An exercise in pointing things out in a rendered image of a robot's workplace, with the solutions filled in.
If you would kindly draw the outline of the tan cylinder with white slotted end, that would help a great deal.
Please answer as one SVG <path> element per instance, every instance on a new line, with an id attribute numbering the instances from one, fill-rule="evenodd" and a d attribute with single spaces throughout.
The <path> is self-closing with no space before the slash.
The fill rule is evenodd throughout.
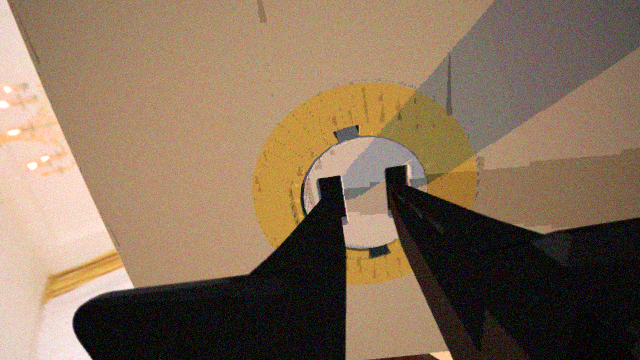
<path id="1" fill-rule="evenodd" d="M 397 240 L 389 185 L 403 183 L 427 193 L 422 165 L 405 145 L 390 138 L 360 136 L 355 125 L 336 134 L 338 142 L 305 174 L 306 213 L 326 193 L 337 192 L 346 247 L 374 248 Z"/>

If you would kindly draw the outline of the grey panel with square hole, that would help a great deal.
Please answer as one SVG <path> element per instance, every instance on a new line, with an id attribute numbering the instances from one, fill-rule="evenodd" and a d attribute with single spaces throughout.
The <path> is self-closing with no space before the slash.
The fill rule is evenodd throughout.
<path id="1" fill-rule="evenodd" d="M 539 233 L 640 218 L 640 0 L 6 0 L 134 288 L 246 275 L 336 131 Z M 449 351 L 397 240 L 346 247 L 346 360 Z"/>

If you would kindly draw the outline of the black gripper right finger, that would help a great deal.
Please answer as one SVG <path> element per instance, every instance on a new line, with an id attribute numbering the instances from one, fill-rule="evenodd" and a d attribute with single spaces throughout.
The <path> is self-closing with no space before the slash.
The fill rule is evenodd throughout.
<path id="1" fill-rule="evenodd" d="M 403 183 L 389 199 L 453 360 L 565 360 L 588 294 L 640 282 L 640 218 L 543 234 Z"/>

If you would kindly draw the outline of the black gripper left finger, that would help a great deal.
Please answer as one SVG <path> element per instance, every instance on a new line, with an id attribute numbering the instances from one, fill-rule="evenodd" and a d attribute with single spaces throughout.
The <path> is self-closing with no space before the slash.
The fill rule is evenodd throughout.
<path id="1" fill-rule="evenodd" d="M 105 292 L 72 328 L 91 360 L 346 360 L 338 193 L 249 274 Z"/>

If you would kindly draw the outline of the peach rectangular block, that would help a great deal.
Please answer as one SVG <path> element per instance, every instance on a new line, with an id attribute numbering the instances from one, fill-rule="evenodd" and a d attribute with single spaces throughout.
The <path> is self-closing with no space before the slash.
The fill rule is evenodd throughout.
<path id="1" fill-rule="evenodd" d="M 450 355 L 450 353 L 449 353 L 449 351 L 443 351 L 443 352 L 440 352 L 440 353 L 432 353 L 430 355 L 433 355 L 433 356 L 437 357 L 440 360 L 453 360 L 451 355 Z"/>

